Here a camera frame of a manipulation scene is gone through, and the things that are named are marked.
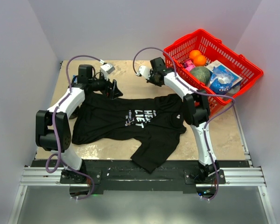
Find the black printed t-shirt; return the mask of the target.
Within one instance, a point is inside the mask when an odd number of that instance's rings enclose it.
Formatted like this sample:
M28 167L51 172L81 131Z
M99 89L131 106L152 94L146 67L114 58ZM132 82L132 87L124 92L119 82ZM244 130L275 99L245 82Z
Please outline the black printed t-shirt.
M89 144L107 138L141 142L131 160L152 173L175 151L183 125L182 100L177 94L155 98L110 100L91 93L74 124L72 143Z

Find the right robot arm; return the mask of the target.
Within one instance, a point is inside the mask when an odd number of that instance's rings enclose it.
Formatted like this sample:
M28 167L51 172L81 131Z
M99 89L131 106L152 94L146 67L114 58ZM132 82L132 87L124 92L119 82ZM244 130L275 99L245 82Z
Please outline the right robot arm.
M220 170L210 140L210 106L204 90L198 90L184 81L174 70L166 67L160 57L150 61L151 67L144 74L145 79L157 86L168 86L182 99L182 113L185 122L190 125L198 149L199 179L210 183Z

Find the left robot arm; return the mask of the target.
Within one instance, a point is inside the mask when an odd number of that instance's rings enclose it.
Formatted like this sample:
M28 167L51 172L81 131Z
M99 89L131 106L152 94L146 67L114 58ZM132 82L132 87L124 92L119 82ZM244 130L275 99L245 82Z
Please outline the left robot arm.
M99 77L91 65L82 64L78 74L68 78L69 87L66 93L47 110L36 113L35 141L37 146L50 151L57 158L56 165L64 165L65 176L76 183L90 182L83 159L72 149L72 135L69 125L70 116L93 91L102 92L108 99L122 96L116 80L109 75L115 70L110 63L103 62Z

